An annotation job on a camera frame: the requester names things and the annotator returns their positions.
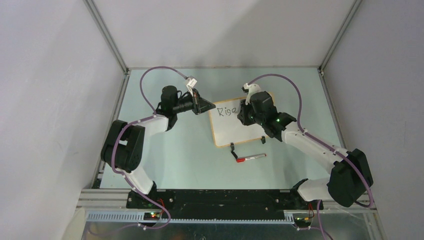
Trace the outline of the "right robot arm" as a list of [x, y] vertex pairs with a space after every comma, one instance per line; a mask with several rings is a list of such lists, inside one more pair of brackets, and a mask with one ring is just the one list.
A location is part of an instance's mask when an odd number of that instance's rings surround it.
[[304, 209], [316, 200], [334, 200], [348, 208], [371, 189], [374, 180], [364, 152], [349, 151], [311, 135], [295, 117], [277, 111], [268, 92], [242, 99], [237, 118], [244, 126], [259, 125], [268, 137], [302, 151], [328, 172], [327, 178], [304, 179], [293, 187], [290, 201], [295, 208]]

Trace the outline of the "black marker cap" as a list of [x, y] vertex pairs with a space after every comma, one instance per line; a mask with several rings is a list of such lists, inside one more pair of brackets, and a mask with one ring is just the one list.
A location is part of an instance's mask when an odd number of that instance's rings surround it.
[[231, 154], [233, 155], [233, 157], [237, 160], [238, 159], [238, 155], [235, 153], [234, 150], [231, 150]]

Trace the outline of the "yellow framed whiteboard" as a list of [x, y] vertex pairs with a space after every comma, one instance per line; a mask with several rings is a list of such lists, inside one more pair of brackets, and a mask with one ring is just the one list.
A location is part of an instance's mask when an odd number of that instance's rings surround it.
[[258, 124], [245, 126], [237, 118], [241, 108], [241, 101], [245, 97], [238, 97], [215, 102], [215, 108], [209, 110], [209, 120], [214, 145], [217, 148], [228, 147], [233, 144], [242, 144], [267, 137], [263, 128]]

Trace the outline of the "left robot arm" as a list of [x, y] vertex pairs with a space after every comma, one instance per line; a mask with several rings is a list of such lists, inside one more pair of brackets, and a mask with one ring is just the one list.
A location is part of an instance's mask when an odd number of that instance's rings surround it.
[[141, 192], [138, 201], [145, 208], [153, 208], [158, 202], [158, 194], [152, 191], [156, 184], [141, 166], [145, 138], [171, 130], [180, 113], [192, 111], [200, 115], [215, 108], [216, 105], [201, 97], [195, 88], [181, 93], [173, 85], [165, 86], [152, 116], [134, 122], [112, 122], [100, 159], [127, 179], [135, 192]]

